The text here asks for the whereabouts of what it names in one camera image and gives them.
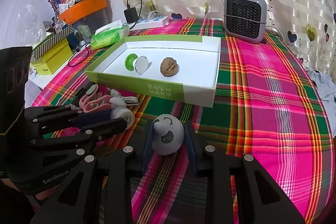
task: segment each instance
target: cartoon face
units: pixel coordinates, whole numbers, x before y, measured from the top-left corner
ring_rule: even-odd
[[[184,141],[184,128],[181,122],[170,114],[162,114],[153,121],[152,148],[161,155],[176,152]]]

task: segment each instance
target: walnut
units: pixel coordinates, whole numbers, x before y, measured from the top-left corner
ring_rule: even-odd
[[[161,63],[160,72],[165,77],[171,77],[177,74],[179,72],[179,66],[176,60],[171,57],[166,57]]]

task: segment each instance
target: black cable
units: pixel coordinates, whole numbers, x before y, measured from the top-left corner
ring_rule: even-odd
[[[85,59],[88,58],[90,51],[89,51],[89,49],[87,48],[87,45],[90,45],[90,43],[91,43],[91,42],[85,43],[85,44],[84,44],[83,46],[81,46],[80,48],[76,48],[76,52],[73,54],[72,57],[70,57],[70,59],[69,59],[69,61],[68,61],[68,66],[69,66],[69,67],[71,67],[71,68],[72,68],[72,67],[76,67],[76,66],[78,66],[79,64],[83,63],[83,61],[84,61]],[[79,62],[76,63],[75,65],[70,65],[70,61],[72,61],[72,59],[73,59],[75,56],[77,56],[76,54],[77,54],[78,52],[80,52],[80,51],[81,51],[81,48],[83,48],[84,46],[85,46],[85,49],[87,50],[87,55],[84,57],[83,60],[79,61]]]
[[[138,15],[138,19],[136,20],[136,22],[134,23],[134,25],[132,27],[130,27],[130,30],[133,29],[133,27],[138,23],[139,19],[140,19],[140,15],[141,15],[141,9],[142,9],[142,0],[141,1],[141,4],[140,4],[140,11],[139,11],[139,15]],[[130,9],[130,5],[128,4],[128,0],[127,0],[127,9]]]

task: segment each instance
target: heater grille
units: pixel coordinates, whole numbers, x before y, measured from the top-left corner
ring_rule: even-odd
[[[228,15],[226,17],[226,29],[229,32],[253,39],[258,37],[260,23],[246,20],[260,22],[261,6],[258,3],[248,0],[227,0],[226,15]]]

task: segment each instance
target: black power adapter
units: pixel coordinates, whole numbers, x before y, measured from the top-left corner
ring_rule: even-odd
[[[134,23],[138,20],[138,14],[135,7],[130,8],[129,5],[127,6],[127,9],[124,10],[125,18],[128,24]]]

